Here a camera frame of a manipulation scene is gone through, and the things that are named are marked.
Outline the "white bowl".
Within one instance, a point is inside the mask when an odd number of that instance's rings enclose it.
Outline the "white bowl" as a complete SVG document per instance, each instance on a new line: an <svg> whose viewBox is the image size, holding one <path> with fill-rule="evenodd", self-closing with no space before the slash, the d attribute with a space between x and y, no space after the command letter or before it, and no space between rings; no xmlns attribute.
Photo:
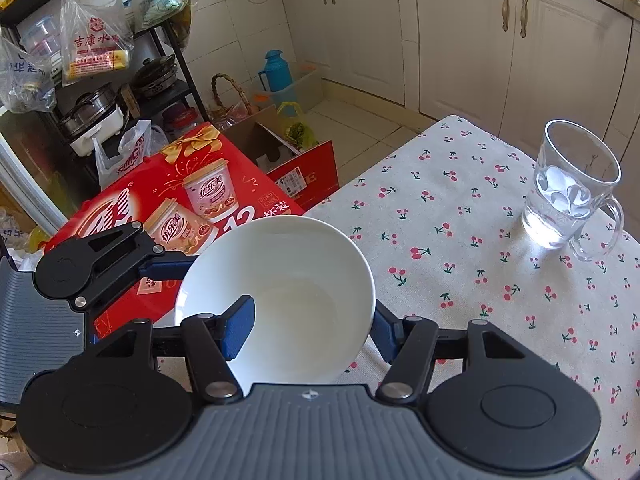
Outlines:
<svg viewBox="0 0 640 480"><path fill-rule="evenodd" d="M360 249L299 216L253 220L215 240L182 281L174 319L221 314L242 295L255 301L255 323L230 368L244 391L256 382L335 382L356 360L375 310Z"/></svg>

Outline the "wicker basket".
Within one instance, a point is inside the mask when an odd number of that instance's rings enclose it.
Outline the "wicker basket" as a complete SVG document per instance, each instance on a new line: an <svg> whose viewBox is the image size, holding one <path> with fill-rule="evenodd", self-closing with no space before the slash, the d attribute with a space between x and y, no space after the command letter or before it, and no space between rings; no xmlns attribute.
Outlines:
<svg viewBox="0 0 640 480"><path fill-rule="evenodd" d="M218 91L218 86L225 81L233 90L234 97L224 99ZM210 82L215 106L208 112L213 125L220 131L244 122L255 115L259 108L250 100L245 90L229 75L218 73Z"/></svg>

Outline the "cherry-print tablecloth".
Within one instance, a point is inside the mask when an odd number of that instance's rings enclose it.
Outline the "cherry-print tablecloth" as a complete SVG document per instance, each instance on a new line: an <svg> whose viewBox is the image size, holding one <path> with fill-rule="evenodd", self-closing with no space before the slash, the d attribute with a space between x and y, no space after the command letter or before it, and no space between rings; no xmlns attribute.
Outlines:
<svg viewBox="0 0 640 480"><path fill-rule="evenodd" d="M355 243L375 297L396 315L448 328L482 318L559 367L602 417L588 470L626 479L639 470L639 245L623 233L589 262L537 245L521 222L534 167L529 154L449 116L307 218ZM580 238L599 248L612 231L599 211ZM385 372L367 338L336 382L375 387Z"/></svg>

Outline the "glass water mug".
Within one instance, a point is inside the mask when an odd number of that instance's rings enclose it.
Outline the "glass water mug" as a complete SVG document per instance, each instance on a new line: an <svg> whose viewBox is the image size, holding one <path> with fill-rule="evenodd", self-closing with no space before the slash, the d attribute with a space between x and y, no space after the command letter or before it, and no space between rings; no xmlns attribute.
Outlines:
<svg viewBox="0 0 640 480"><path fill-rule="evenodd" d="M567 246L579 260L602 259L623 234L625 215L614 196L620 180L620 163L595 133L567 119L550 120L544 126L533 184L525 195L525 232L543 248ZM582 230L605 209L613 220L610 239L599 248L585 245Z"/></svg>

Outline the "white red shopping bag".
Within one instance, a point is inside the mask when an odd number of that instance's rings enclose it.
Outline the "white red shopping bag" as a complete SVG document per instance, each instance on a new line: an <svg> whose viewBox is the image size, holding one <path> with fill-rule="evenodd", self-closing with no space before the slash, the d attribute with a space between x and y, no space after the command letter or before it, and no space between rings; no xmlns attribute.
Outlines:
<svg viewBox="0 0 640 480"><path fill-rule="evenodd" d="M96 170L98 170L102 190L139 166L145 156L149 156L151 136L152 122L139 120L134 127L122 135L118 144L118 154L113 157L107 156L98 140L92 140L94 154L96 154Z"/></svg>

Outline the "black storage rack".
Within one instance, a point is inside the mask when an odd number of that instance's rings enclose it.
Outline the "black storage rack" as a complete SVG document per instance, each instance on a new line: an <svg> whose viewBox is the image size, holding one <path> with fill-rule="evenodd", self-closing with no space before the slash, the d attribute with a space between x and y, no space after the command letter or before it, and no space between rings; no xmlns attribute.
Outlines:
<svg viewBox="0 0 640 480"><path fill-rule="evenodd" d="M2 1L1 136L58 206L96 194L96 144L198 94L177 73L193 3Z"/></svg>

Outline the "red drink carton box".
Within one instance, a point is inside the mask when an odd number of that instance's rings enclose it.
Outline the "red drink carton box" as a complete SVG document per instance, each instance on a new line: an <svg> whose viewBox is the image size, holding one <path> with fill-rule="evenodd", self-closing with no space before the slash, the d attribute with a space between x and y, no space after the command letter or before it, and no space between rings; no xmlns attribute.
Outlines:
<svg viewBox="0 0 640 480"><path fill-rule="evenodd" d="M260 170L211 124L195 127L84 203L47 244L140 222L155 243L196 256L256 219L302 214L338 188L333 145L321 142L269 172ZM104 337L133 318L168 318L180 280L142 278L90 316Z"/></svg>

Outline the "white plastic bag with noodles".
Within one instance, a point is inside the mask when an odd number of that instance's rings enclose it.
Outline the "white plastic bag with noodles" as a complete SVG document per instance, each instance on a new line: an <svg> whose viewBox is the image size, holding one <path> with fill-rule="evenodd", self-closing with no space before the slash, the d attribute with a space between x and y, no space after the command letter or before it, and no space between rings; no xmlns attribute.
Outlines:
<svg viewBox="0 0 640 480"><path fill-rule="evenodd" d="M61 0L62 85L126 70L134 50L134 33L122 0L92 6Z"/></svg>

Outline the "electric cooking pot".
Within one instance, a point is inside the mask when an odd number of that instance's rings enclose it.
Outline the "electric cooking pot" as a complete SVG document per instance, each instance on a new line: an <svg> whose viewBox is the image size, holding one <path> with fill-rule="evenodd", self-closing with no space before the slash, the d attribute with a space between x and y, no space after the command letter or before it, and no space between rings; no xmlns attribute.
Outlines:
<svg viewBox="0 0 640 480"><path fill-rule="evenodd" d="M94 149L94 141L102 143L122 131L125 114L117 104L117 94L110 84L82 94L74 107L60 120L70 148L86 157Z"/></svg>

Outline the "open cardboard box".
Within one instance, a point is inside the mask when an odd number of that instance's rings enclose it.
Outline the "open cardboard box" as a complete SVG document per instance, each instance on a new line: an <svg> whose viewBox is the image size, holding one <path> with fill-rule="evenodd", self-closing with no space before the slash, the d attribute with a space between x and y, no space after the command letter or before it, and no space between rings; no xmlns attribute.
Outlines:
<svg viewBox="0 0 640 480"><path fill-rule="evenodd" d="M291 65L292 84L271 91L255 84L247 107L232 108L222 133L263 172L269 172L319 143L309 112L323 100L320 70L312 64Z"/></svg>

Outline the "teal thermos flask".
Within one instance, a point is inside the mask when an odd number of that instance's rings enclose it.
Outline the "teal thermos flask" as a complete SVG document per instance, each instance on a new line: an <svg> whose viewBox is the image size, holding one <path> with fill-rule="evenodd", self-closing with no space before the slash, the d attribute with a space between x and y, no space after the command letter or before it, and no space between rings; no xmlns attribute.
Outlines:
<svg viewBox="0 0 640 480"><path fill-rule="evenodd" d="M265 91L278 92L293 83L288 62L282 58L281 50L270 50L265 54L265 66L258 72L258 78Z"/></svg>

